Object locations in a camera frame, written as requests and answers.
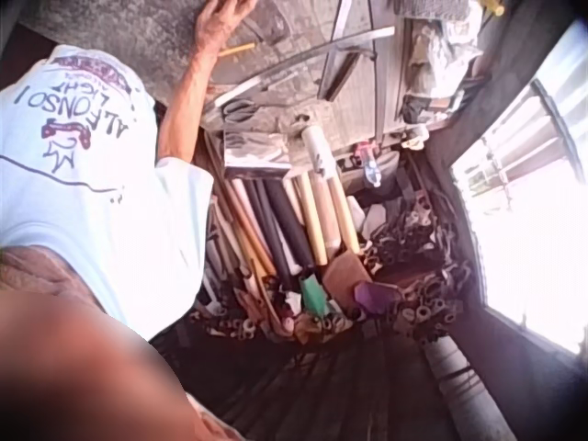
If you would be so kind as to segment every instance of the window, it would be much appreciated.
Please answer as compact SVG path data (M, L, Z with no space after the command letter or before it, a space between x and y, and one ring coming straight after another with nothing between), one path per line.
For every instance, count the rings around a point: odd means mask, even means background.
M452 166L487 305L574 354L588 324L588 33L576 23Z

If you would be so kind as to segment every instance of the white t-shirt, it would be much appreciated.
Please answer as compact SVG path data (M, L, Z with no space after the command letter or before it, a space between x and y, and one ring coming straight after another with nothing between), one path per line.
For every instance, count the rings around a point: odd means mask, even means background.
M0 247L43 245L150 339L193 304L212 176L156 166L153 99L102 51L57 47L0 92Z

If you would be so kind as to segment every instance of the hand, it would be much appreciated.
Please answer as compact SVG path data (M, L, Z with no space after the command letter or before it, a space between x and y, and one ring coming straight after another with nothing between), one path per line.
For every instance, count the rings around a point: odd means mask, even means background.
M235 28L254 9L257 0L207 1L196 22L196 50L216 57Z

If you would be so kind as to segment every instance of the green object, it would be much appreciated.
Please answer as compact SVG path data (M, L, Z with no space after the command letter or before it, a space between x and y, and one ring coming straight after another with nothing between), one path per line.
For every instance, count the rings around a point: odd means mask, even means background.
M327 294L319 284L315 275L300 281L304 308L312 315L324 317L327 312Z

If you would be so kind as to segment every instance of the purple object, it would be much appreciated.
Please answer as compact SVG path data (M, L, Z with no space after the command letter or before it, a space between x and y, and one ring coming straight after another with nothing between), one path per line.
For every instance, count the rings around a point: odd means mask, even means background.
M356 302L371 314L385 314L402 300L401 293L392 286L373 282L359 282L354 288Z

